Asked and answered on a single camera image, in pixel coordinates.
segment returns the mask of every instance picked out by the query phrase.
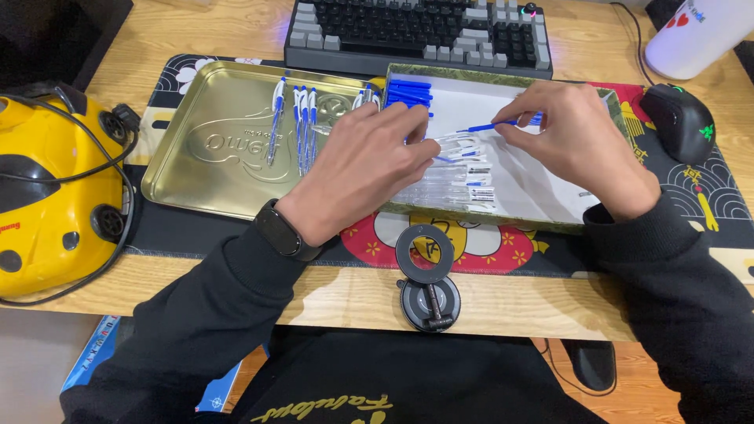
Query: person's left hand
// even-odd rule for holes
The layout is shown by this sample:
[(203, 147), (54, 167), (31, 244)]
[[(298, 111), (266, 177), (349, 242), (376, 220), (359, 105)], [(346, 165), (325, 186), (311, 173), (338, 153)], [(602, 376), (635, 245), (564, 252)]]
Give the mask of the person's left hand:
[(275, 205), (310, 246), (320, 246), (419, 181), (440, 154), (427, 108), (366, 103), (343, 115), (311, 171)]

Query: hand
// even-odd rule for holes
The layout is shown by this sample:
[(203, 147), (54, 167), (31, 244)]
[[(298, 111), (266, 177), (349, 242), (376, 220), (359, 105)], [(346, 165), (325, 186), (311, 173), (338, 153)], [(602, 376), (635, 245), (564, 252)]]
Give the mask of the hand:
[(594, 87), (535, 81), (492, 122), (520, 117), (524, 128), (536, 112), (543, 113), (539, 135), (509, 124), (495, 130), (553, 174), (592, 192), (616, 221), (639, 217), (657, 204), (657, 177), (636, 160)]
[(440, 154), (437, 142), (421, 139), (428, 120), (427, 108), (403, 103), (377, 112), (368, 102), (343, 115), (311, 171), (275, 209), (307, 244), (322, 245), (424, 176)]

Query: wooden desk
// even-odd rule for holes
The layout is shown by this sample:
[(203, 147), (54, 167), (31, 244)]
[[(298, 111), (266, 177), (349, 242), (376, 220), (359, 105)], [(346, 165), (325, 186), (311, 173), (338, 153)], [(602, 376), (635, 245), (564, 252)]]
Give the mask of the wooden desk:
[[(88, 94), (106, 106), (143, 112), (165, 62), (200, 53), (282, 60), (293, 0), (217, 0), (208, 9), (134, 0), (135, 7), (94, 77)], [(636, 28), (609, 5), (540, 0), (547, 10), (555, 78), (646, 84), (636, 59)], [(636, 11), (645, 40), (655, 33)], [(652, 75), (655, 82), (664, 80)], [(732, 54), (683, 84), (715, 116), (718, 143), (749, 205), (754, 204), (754, 87)], [(133, 307), (187, 272), (197, 260), (124, 255), (102, 278), (36, 309), (130, 315)], [(280, 323), (409, 330), (395, 281), (384, 269), (312, 266), (294, 287)], [(609, 281), (452, 275), (463, 309), (452, 332), (634, 340)], [(46, 295), (28, 296), (26, 299)]]

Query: white container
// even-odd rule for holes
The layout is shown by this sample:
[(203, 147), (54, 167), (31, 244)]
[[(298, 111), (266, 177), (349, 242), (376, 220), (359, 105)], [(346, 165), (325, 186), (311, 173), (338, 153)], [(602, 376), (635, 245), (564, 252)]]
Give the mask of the white container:
[(647, 64), (690, 79), (754, 30), (754, 0), (687, 0), (647, 44)]

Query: blue book cover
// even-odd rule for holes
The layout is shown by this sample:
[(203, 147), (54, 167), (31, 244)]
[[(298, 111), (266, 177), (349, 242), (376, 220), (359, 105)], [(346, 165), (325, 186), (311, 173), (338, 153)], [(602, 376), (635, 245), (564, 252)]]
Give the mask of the blue book cover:
[[(68, 374), (68, 378), (63, 383), (61, 392), (76, 385), (87, 384), (94, 368), (112, 357), (112, 353), (115, 351), (115, 333), (118, 330), (120, 320), (121, 317), (115, 315), (107, 315), (102, 318), (102, 321), (100, 321), (94, 333), (92, 333), (89, 342), (84, 347), (84, 351), (79, 355), (73, 369)], [(239, 368), (241, 368), (240, 362), (223, 378), (210, 382), (204, 391), (201, 402), (196, 406), (196, 411), (222, 411), (225, 402), (228, 400), (228, 394), (230, 394), (233, 387), (233, 382)]]

